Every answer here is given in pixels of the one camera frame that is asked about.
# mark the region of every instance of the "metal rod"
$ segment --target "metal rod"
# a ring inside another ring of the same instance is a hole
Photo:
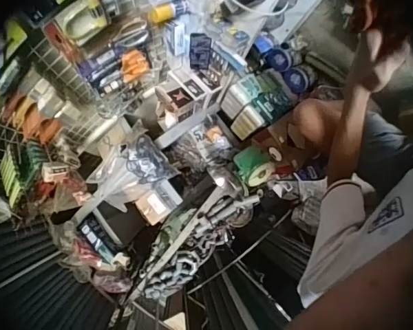
[[[40,261],[37,261],[36,263],[33,263],[31,266],[21,270],[20,272],[18,272],[17,274],[15,274],[14,276],[11,276],[10,278],[4,280],[3,282],[0,283],[0,289],[2,287],[5,287],[6,285],[14,282],[15,280],[21,278],[23,275],[27,274],[28,272],[31,272],[32,270],[34,270],[35,268],[38,268],[39,266],[41,266],[44,263],[47,263],[50,259],[55,258],[56,256],[59,256],[61,254],[60,251],[54,252],[51,255],[41,259]]]
[[[156,320],[156,317],[150,313],[149,311],[147,311],[144,307],[142,307],[141,305],[139,305],[135,300],[131,302],[134,306],[136,306],[136,308],[138,308],[141,312],[143,312],[145,315],[147,315],[149,318]],[[158,322],[160,325],[162,325],[164,328],[168,329],[168,330],[174,330],[173,328],[171,328],[169,325],[165,324],[163,321],[158,319]]]
[[[292,318],[286,313],[286,311],[281,307],[278,303],[275,302],[275,300],[271,297],[271,295],[267,292],[267,290],[260,284],[258,283],[248,272],[242,267],[243,264],[241,261],[237,263],[237,268],[245,275],[254,285],[256,288],[258,288],[265,296],[267,296],[270,300],[272,300],[275,303],[275,307],[282,313],[282,315],[287,319],[289,322],[292,321]]]
[[[158,300],[158,303],[156,305],[156,323],[154,325],[154,330],[159,330],[159,307],[160,307],[160,303]]]
[[[208,323],[208,319],[206,319],[206,320],[202,323],[202,326],[200,326],[201,330],[204,330],[204,328],[205,328],[205,326],[207,325],[207,323]]]
[[[221,273],[225,272],[228,268],[230,268],[232,265],[236,264],[239,260],[244,258],[249,252],[251,252],[257,245],[260,244],[279,224],[281,224],[286,218],[291,214],[292,210],[289,210],[273,227],[265,232],[262,237],[260,237],[254,244],[252,244],[245,252],[243,252],[240,256],[238,256],[236,259],[231,261],[228,265],[223,267],[219,272],[215,273],[212,275],[212,277],[206,279],[204,282],[200,283],[197,287],[194,287],[190,291],[187,292],[187,294],[192,294],[193,292],[199,290],[201,287],[203,287],[205,284],[208,282],[212,281],[214,278],[218,277]]]
[[[188,297],[189,300],[191,300],[197,306],[199,306],[200,308],[205,309],[205,306],[202,303],[198,302],[196,299],[194,299],[192,296],[187,295],[187,297]]]

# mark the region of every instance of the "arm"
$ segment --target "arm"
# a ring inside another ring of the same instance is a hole
[[[366,107],[371,93],[381,91],[405,60],[407,43],[385,57],[379,57],[383,35],[378,30],[360,38],[347,79],[341,121],[329,154],[328,185],[350,179],[359,159]]]
[[[341,120],[335,131],[328,163],[328,186],[350,179],[357,168],[370,92],[355,85],[346,92]]]

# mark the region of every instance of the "white sticker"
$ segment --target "white sticker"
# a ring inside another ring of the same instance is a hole
[[[112,86],[113,89],[117,89],[117,88],[119,87],[119,84],[118,84],[118,82],[115,80],[115,81],[112,81],[112,82],[110,83],[110,86]]]
[[[150,197],[147,198],[147,201],[154,209],[154,212],[156,212],[158,215],[161,215],[167,210],[167,207],[165,207],[165,205],[160,201],[159,197],[156,196],[156,194],[150,195]]]
[[[98,237],[96,237],[96,235],[93,232],[89,232],[86,236],[92,244],[95,243],[98,239]]]

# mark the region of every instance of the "scissors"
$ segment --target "scissors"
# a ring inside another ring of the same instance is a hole
[[[124,24],[117,35],[112,39],[115,45],[124,47],[137,47],[149,40],[150,33],[147,29],[147,21],[136,19]]]

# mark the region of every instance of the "shirt logo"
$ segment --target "shirt logo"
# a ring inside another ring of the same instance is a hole
[[[404,215],[402,201],[400,197],[392,199],[378,214],[378,217],[370,224],[368,234],[374,232]]]

